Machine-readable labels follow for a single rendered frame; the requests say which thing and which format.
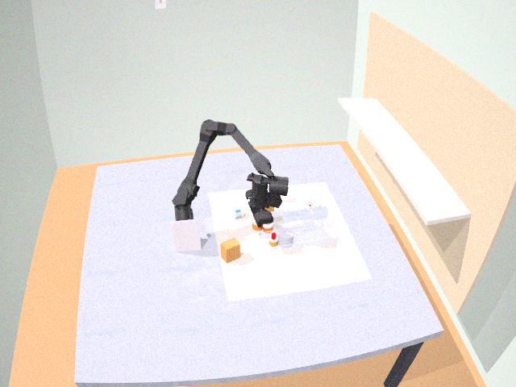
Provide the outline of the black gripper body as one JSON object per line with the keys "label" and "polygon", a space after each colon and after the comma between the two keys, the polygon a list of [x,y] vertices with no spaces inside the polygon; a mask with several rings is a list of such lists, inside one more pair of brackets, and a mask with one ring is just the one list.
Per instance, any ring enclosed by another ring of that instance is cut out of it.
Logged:
{"label": "black gripper body", "polygon": [[[251,189],[248,189],[245,192],[246,199],[250,199],[250,203],[253,209],[256,209],[255,221],[257,225],[264,225],[273,223],[273,216],[271,212],[265,209],[268,192],[263,195],[257,195],[252,192]],[[250,198],[251,197],[251,198]]]}

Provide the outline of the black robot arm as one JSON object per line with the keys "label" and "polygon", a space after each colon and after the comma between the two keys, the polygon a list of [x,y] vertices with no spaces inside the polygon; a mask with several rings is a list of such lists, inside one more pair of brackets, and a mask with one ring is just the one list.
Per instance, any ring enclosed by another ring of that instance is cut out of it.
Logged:
{"label": "black robot arm", "polygon": [[[180,183],[176,196],[172,200],[175,211],[175,221],[194,219],[194,210],[191,209],[192,201],[197,197],[200,186],[197,185],[198,175],[206,158],[209,146],[217,135],[231,135],[235,142],[247,153],[256,171],[248,174],[247,181],[252,181],[252,192],[263,195],[268,192],[266,209],[279,208],[283,202],[281,196],[287,196],[289,178],[274,176],[272,165],[267,157],[257,151],[237,129],[234,123],[214,122],[207,119],[202,122],[199,136],[199,144],[193,156],[187,176]],[[269,187],[268,187],[269,184]],[[269,191],[268,191],[269,190]]]}

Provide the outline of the white jar with cream and blue label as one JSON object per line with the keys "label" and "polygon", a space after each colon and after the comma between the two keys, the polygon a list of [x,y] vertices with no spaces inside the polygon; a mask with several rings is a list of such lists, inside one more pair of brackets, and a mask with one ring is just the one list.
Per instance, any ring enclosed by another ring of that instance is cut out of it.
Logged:
{"label": "white jar with cream and blue label", "polygon": [[234,219],[242,218],[245,214],[248,214],[247,210],[239,209],[239,210],[233,210],[232,211],[232,215],[233,215]]}

